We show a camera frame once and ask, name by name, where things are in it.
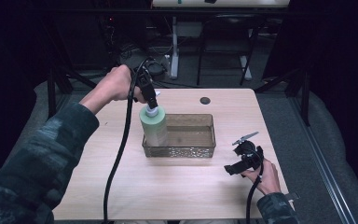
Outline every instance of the bottle cap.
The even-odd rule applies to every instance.
[[[158,106],[154,107],[153,109],[150,109],[150,106],[148,105],[146,107],[146,115],[149,118],[153,118],[158,114]]]

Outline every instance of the camouflage sleeve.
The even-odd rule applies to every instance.
[[[299,223],[295,210],[282,193],[271,193],[257,202],[258,210],[266,223]]]
[[[70,104],[0,169],[0,223],[52,223],[83,148],[98,128],[83,105]]]

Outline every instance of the black cord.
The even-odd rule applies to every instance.
[[[255,182],[254,184],[252,185],[251,187],[251,190],[249,191],[249,194],[248,194],[248,199],[247,199],[247,202],[246,202],[246,224],[250,224],[251,223],[251,204],[252,204],[252,197],[253,197],[253,194],[255,192],[255,189],[257,188],[257,185],[261,182],[261,176],[263,175],[263,172],[264,172],[264,159],[262,160],[262,158],[255,152],[253,151],[255,155],[258,156],[258,158],[261,160],[261,163],[260,163],[260,172],[258,173],[258,176],[257,178],[255,179]]]
[[[108,224],[107,205],[108,205],[110,187],[112,186],[112,180],[113,180],[113,177],[115,176],[116,170],[118,168],[118,164],[120,163],[121,156],[123,155],[124,147],[126,146],[127,139],[128,139],[129,132],[130,132],[132,103],[133,103],[133,94],[135,92],[135,84],[138,79],[139,72],[141,71],[145,62],[147,62],[148,60],[150,60],[150,58],[146,58],[141,63],[141,65],[139,65],[135,75],[132,77],[132,80],[131,80],[128,102],[127,102],[126,124],[124,127],[123,138],[121,139],[121,144],[120,144],[120,148],[118,150],[117,156],[116,156],[115,163],[112,167],[109,177],[107,178],[105,192],[104,192],[104,196],[103,196],[103,223],[104,224]]]

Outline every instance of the metal rod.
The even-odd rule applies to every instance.
[[[140,8],[82,8],[82,9],[63,9],[63,8],[28,8],[30,13],[47,13],[47,14],[89,14],[89,15],[116,15],[131,16],[134,15],[153,15],[153,16],[197,16],[197,15],[214,15],[219,13],[244,13],[259,14],[269,17],[290,17],[290,18],[306,18],[320,19],[328,16],[330,12],[288,12],[284,8],[180,8],[180,9],[140,9]]]

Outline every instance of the round hole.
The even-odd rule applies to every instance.
[[[200,102],[203,105],[208,105],[211,102],[211,99],[209,99],[208,97],[201,97]]]

